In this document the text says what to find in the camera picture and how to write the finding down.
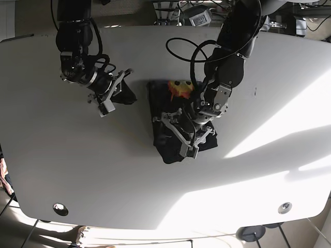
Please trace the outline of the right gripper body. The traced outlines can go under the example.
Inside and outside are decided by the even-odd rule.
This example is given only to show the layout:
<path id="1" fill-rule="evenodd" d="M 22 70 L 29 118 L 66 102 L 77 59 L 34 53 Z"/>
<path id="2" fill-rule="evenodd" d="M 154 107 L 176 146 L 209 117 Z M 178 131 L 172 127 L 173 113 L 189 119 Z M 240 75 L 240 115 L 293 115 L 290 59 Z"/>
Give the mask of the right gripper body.
<path id="1" fill-rule="evenodd" d="M 131 75 L 131 68 L 120 71 L 117 76 L 113 76 L 111 72 L 105 72 L 101 68 L 94 67 L 89 73 L 89 81 L 86 87 L 92 91 L 88 95 L 87 103 L 100 104 L 109 96 L 109 100 L 131 105 L 134 103 L 134 93 L 125 82 L 125 77 Z"/>

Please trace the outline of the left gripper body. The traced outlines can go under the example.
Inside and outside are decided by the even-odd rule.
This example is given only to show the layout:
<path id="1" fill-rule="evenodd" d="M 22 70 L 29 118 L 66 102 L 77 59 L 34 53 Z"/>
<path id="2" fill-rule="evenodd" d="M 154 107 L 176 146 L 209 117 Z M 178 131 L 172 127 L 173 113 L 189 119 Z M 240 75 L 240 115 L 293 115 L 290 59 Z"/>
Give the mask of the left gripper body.
<path id="1" fill-rule="evenodd" d="M 182 144 L 198 146 L 199 152 L 216 147 L 216 131 L 210 121 L 198 125 L 179 108 L 176 112 L 161 112 L 152 118 L 154 145 L 162 155 L 180 155 Z"/>

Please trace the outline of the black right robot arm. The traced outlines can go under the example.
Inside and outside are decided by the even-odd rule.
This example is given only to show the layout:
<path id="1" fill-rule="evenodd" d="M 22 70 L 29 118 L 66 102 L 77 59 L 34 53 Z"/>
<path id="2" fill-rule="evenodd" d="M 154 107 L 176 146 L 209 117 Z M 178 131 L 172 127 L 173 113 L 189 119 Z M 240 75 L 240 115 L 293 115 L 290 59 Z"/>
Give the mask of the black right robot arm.
<path id="1" fill-rule="evenodd" d="M 118 76 L 106 71 L 110 58 L 103 52 L 91 8 L 91 1 L 58 1 L 57 11 L 51 13 L 57 26 L 55 42 L 60 52 L 61 77 L 91 90 L 97 103 L 109 96 L 115 103 L 131 105 L 137 98 L 124 78 L 132 71 L 121 71 Z"/>

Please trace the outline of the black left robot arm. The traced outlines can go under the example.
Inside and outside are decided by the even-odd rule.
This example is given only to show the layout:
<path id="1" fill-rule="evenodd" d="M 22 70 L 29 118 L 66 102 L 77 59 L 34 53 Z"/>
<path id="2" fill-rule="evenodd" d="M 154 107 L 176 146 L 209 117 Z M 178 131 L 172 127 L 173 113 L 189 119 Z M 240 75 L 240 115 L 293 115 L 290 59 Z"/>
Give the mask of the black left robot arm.
<path id="1" fill-rule="evenodd" d="M 244 78 L 262 27 L 260 1 L 235 1 L 216 40 L 197 45 L 189 80 L 157 80 L 147 84 L 153 144 L 164 163 L 196 158 L 217 147 L 213 120 L 228 108 L 228 99 Z"/>

